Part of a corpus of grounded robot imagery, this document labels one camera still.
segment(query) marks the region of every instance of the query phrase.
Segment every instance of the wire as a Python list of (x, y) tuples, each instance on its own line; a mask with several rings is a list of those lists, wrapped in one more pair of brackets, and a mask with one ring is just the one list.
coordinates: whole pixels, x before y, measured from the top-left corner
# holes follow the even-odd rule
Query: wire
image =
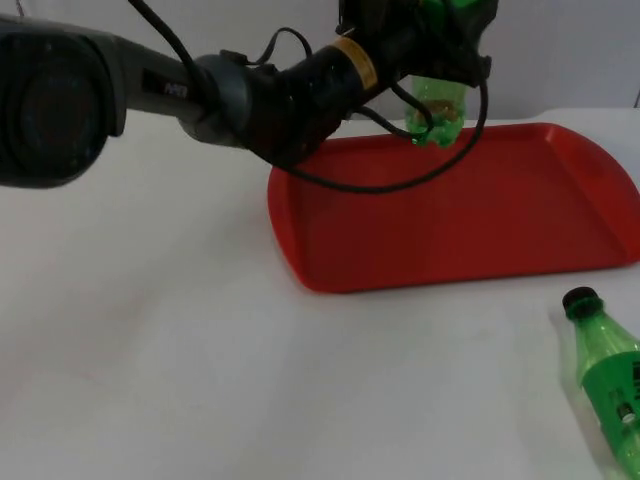
[(450, 160), (443, 163), (439, 167), (433, 169), (429, 173), (415, 177), (411, 180), (407, 180), (405, 182), (394, 183), (391, 185), (380, 185), (380, 186), (371, 186), (371, 187), (361, 187), (356, 185), (349, 185), (345, 183), (334, 182), (331, 180), (327, 180), (326, 178), (318, 177), (316, 175), (305, 172), (304, 170), (300, 170), (295, 167), (279, 167), (281, 170), (293, 175), (302, 180), (306, 180), (311, 183), (315, 183), (316, 185), (320, 185), (326, 188), (331, 188), (333, 190), (338, 190), (343, 193), (355, 193), (355, 194), (370, 194), (370, 195), (381, 195), (387, 193), (398, 192), (400, 190), (405, 190), (408, 188), (412, 188), (427, 182), (434, 180), (439, 177), (443, 173), (447, 172), (454, 166), (456, 166), (467, 154), (473, 150), (476, 146), (482, 134), (484, 133), (484, 126), (487, 121), (487, 115), (489, 111), (489, 87), (487, 85), (487, 79), (485, 77), (484, 66), (482, 65), (480, 55), (478, 54), (476, 48), (473, 43), (469, 39), (467, 32), (462, 28), (460, 22), (458, 20), (457, 14), (455, 12), (455, 8), (451, 4), (451, 0), (442, 0), (451, 21), (454, 23), (454, 26), (462, 37), (462, 40), (465, 44), (465, 47), (473, 53), (473, 70), (474, 75), (478, 79), (478, 84), (480, 88), (480, 113), (478, 115), (478, 122), (476, 124), (476, 128), (469, 138), (467, 144)]
[(304, 35), (302, 35), (297, 30), (294, 30), (293, 28), (282, 27), (276, 30), (276, 33), (273, 34), (273, 36), (271, 37), (271, 40), (269, 41), (269, 45), (267, 45), (267, 48), (265, 49), (264, 53), (260, 56), (260, 58), (258, 58), (258, 60), (256, 60), (255, 62), (247, 62), (247, 65), (257, 66), (257, 65), (264, 65), (265, 63), (267, 63), (273, 56), (273, 52), (276, 49), (276, 43), (278, 42), (278, 37), (280, 36), (281, 33), (290, 33), (291, 35), (296, 37), (302, 44), (302, 48), (304, 48), (304, 53), (307, 58), (313, 55), (313, 49), (311, 48), (309, 41), (304, 37)]
[[(173, 31), (169, 28), (169, 26), (166, 23), (164, 23), (162, 19), (160, 19), (160, 17), (158, 17), (158, 15), (156, 15), (156, 13), (153, 10), (151, 10), (151, 8), (146, 3), (144, 3), (143, 0), (128, 0), (128, 1), (140, 13), (140, 15), (142, 15), (143, 18), (145, 18), (145, 20), (147, 20), (147, 22), (149, 22), (149, 24), (152, 27), (154, 27), (158, 31), (158, 33), (160, 33), (160, 35), (164, 37), (164, 39), (174, 49), (174, 51), (176, 52), (176, 54), (184, 64), (185, 68), (187, 69), (187, 72), (191, 76), (191, 79), (194, 82), (196, 88), (200, 90), (199, 93), (202, 95), (202, 98), (206, 100), (207, 102), (206, 105), (209, 107), (218, 106), (220, 104), (220, 99), (219, 99), (219, 93), (217, 91), (216, 85), (213, 83), (206, 82), (201, 70), (197, 67), (197, 65), (195, 64), (195, 62), (187, 52), (182, 42), (180, 42), (178, 37), (175, 35), (175, 33), (173, 33)], [(417, 185), (427, 183), (439, 177), (440, 175), (442, 175), (443, 173), (445, 173), (446, 171), (450, 170), (455, 165), (457, 165), (476, 146), (476, 144), (480, 140), (480, 137), (482, 137), (482, 134), (484, 132), (484, 125), (487, 120), (487, 114), (489, 110), (489, 87), (487, 85), (484, 66), (481, 62), (480, 55), (478, 54), (477, 49), (475, 48), (473, 42), (471, 42), (471, 40), (469, 39), (467, 32), (464, 30), (464, 28), (462, 28), (460, 21), (458, 19), (457, 13), (455, 11), (455, 8), (451, 3), (451, 0), (442, 0), (442, 3), (444, 4), (445, 9), (447, 10), (447, 14), (450, 20), (452, 21), (456, 29), (459, 31), (459, 34), (463, 40), (465, 48), (469, 50), (469, 53), (473, 54), (472, 55), (473, 56), (473, 61), (472, 61), (473, 73), (478, 81), (479, 88), (480, 88), (480, 114), (478, 116), (478, 122), (476, 124), (475, 130), (471, 135), (467, 144), (457, 154), (455, 154), (450, 160), (443, 163), (442, 165), (435, 168), (434, 170), (430, 171), (429, 173), (413, 178), (411, 180), (407, 180), (405, 182), (395, 183), (391, 185), (368, 186), (368, 187), (349, 185), (349, 184), (334, 182), (323, 177), (318, 177), (316, 175), (307, 173), (304, 170), (300, 170), (294, 166), (279, 165), (278, 168), (302, 180), (306, 180), (316, 185), (320, 185), (320, 186), (337, 190), (340, 192), (380, 195), (380, 194), (386, 194), (386, 193), (397, 192), (400, 190), (405, 190), (407, 188), (412, 188)], [(277, 36), (281, 31), (282, 32), (286, 31), (295, 35), (302, 42), (307, 55), (310, 55), (311, 47), (307, 42), (307, 40), (302, 36), (302, 34), (296, 32), (293, 29), (284, 27), (280, 29), (278, 32), (276, 32), (276, 34), (274, 34), (274, 37), (272, 38), (272, 41), (269, 43), (267, 50), (258, 59), (256, 64), (259, 64), (258, 62), (260, 61), (263, 61), (263, 62), (268, 61), (270, 56), (273, 54)], [(404, 97), (403, 99), (407, 101), (407, 103), (409, 103), (410, 105), (417, 102), (417, 99), (415, 99), (414, 97), (409, 95), (407, 92), (402, 90), (399, 86), (396, 85), (394, 87), (394, 85), (392, 85), (391, 88), (394, 91), (394, 93), (396, 93), (396, 95), (398, 95), (400, 98)], [(424, 110), (425, 112), (424, 113), (421, 112), (421, 113), (423, 113), (423, 115), (425, 116), (425, 120), (427, 120), (428, 122), (429, 118), (431, 117), (431, 114), (430, 112), (428, 112), (428, 109), (424, 108)], [(397, 135), (403, 136), (404, 138), (407, 138), (406, 135), (411, 135), (409, 132), (398, 129), (397, 127), (389, 123), (388, 120), (384, 119), (382, 116), (380, 116), (370, 108), (360, 107), (357, 110), (357, 112), (368, 116), (369, 118), (374, 120), (376, 123), (383, 126), (384, 128), (389, 129), (390, 131), (397, 130), (394, 133)]]
[(401, 128), (396, 127), (389, 120), (384, 118), (378, 112), (370, 109), (369, 107), (359, 107), (356, 108), (353, 113), (358, 113), (362, 116), (367, 117), (369, 120), (374, 121), (382, 128), (384, 128), (387, 132), (392, 133), (393, 135), (397, 135), (400, 138), (406, 138), (407, 140), (413, 140), (415, 135), (411, 132), (407, 132), (406, 130), (402, 130)]
[(171, 46), (176, 52), (180, 61), (187, 70), (191, 81), (193, 82), (199, 96), (205, 102), (205, 107), (215, 109), (220, 106), (220, 94), (215, 83), (208, 82), (191, 58), (191, 55), (180, 41), (178, 36), (152, 9), (144, 0), (128, 0), (129, 4), (135, 8), (144, 18)]

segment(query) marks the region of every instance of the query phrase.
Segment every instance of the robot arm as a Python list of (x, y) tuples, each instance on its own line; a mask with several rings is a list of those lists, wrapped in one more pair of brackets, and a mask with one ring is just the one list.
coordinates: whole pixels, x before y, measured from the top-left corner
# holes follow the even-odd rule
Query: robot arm
[(441, 1), (342, 0), (338, 40), (284, 71), (225, 51), (189, 65), (114, 35), (0, 16), (0, 184), (77, 178), (122, 134), (127, 109), (174, 116), (198, 141), (294, 168), (407, 75), (474, 87), (489, 75), (490, 59), (479, 78), (464, 46), (497, 0), (456, 0), (466, 37)]

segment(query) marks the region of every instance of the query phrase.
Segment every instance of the white tabletop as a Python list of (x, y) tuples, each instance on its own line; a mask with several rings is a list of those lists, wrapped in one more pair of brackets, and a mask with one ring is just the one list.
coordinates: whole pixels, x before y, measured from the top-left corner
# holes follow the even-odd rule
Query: white tabletop
[[(640, 184), (640, 111), (536, 120)], [(640, 335), (640, 267), (316, 295), (273, 240), (268, 173), (131, 114), (79, 181), (0, 189), (3, 479), (611, 474), (560, 301), (591, 285)]]

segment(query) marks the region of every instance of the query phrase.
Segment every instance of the green plastic bottle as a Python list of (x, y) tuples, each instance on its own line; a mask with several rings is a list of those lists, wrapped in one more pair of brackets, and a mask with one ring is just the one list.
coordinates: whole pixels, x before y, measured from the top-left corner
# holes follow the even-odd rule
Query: green plastic bottle
[[(433, 116), (434, 129), (414, 143), (420, 146), (434, 142), (440, 147), (452, 145), (462, 127), (466, 115), (465, 95), (467, 86), (426, 77), (413, 77), (413, 96), (420, 101)], [(411, 133), (426, 133), (424, 116), (413, 107), (407, 110), (407, 128)]]
[[(457, 37), (452, 27), (445, 3), (442, 0), (417, 0), (424, 18), (431, 30), (442, 39)], [(456, 10), (456, 16), (465, 29), (471, 43), (478, 46), (480, 37), (495, 17), (497, 0), (450, 0)], [(434, 142), (440, 147), (452, 145), (462, 127), (466, 116), (465, 96), (467, 86), (461, 83), (438, 80), (435, 78), (413, 77), (413, 96), (426, 106), (433, 116), (434, 129), (427, 135), (427, 123), (419, 112), (409, 108), (406, 114), (407, 128), (411, 133), (419, 134), (414, 141), (417, 145)]]
[(605, 313), (589, 287), (570, 291), (562, 303), (576, 328), (578, 384), (618, 463), (640, 479), (640, 341)]

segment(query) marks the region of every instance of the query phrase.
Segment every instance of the yellow label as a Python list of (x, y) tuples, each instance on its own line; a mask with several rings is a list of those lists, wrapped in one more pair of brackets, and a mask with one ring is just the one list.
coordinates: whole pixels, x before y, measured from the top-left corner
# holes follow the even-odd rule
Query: yellow label
[(364, 48), (347, 37), (338, 38), (332, 46), (351, 60), (358, 75), (360, 75), (360, 80), (362, 80), (362, 86), (365, 90), (369, 90), (378, 84), (378, 72), (376, 72), (376, 67), (367, 52), (364, 51)]

